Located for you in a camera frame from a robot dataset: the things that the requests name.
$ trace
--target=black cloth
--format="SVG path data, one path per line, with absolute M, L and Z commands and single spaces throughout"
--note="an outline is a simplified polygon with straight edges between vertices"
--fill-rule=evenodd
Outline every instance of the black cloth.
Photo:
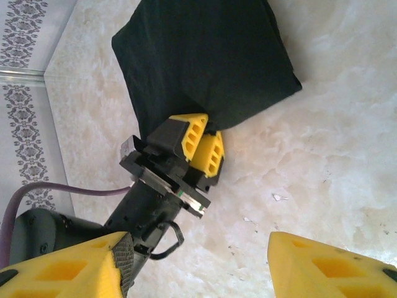
M 112 47 L 143 140 L 170 115 L 223 130 L 301 89 L 265 0 L 142 0 Z

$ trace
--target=decorative border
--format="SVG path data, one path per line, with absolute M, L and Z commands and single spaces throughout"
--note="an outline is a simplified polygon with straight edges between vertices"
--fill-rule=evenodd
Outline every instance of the decorative border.
M 5 85 L 4 99 L 7 101 L 8 118 L 13 127 L 15 151 L 18 157 L 20 176 L 25 178 L 23 185 L 37 181 L 48 181 L 48 170 L 45 166 L 43 147 L 41 147 L 40 132 L 37 128 L 36 112 L 32 104 L 30 88 L 24 85 Z M 50 189 L 37 189 L 26 195 L 26 205 L 31 208 L 47 208 L 55 210 L 53 196 L 49 195 Z
M 42 0 L 15 0 L 8 4 L 4 41 L 0 51 L 0 65 L 27 68 L 40 31 L 42 17 L 48 3 Z

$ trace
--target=small debris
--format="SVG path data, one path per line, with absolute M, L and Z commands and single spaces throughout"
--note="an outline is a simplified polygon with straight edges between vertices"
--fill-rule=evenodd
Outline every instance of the small debris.
M 276 202 L 288 200 L 287 197 L 280 196 L 279 194 L 272 194 L 272 196 L 276 200 Z

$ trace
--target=white marble surface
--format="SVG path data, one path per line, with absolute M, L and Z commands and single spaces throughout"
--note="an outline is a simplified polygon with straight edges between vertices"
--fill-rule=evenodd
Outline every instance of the white marble surface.
M 149 262 L 130 297 L 273 297 L 274 230 L 397 264 L 397 2 L 269 2 L 303 91 L 224 133 L 206 216 L 178 216 L 184 245 Z M 137 3 L 79 0 L 47 69 L 71 185 L 129 183 L 118 151 L 138 127 L 110 38 Z M 73 195 L 98 222 L 119 200 Z

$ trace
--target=marble floor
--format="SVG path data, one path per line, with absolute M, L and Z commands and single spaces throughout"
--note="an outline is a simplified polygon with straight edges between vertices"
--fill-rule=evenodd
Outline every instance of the marble floor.
M 130 183 L 118 152 L 138 126 L 110 38 L 138 2 L 79 0 L 47 69 L 70 185 Z M 224 132 L 206 216 L 178 216 L 184 245 L 149 262 L 130 297 L 273 297 L 276 230 L 397 264 L 397 2 L 269 2 L 303 90 Z M 101 223 L 120 198 L 72 195 Z

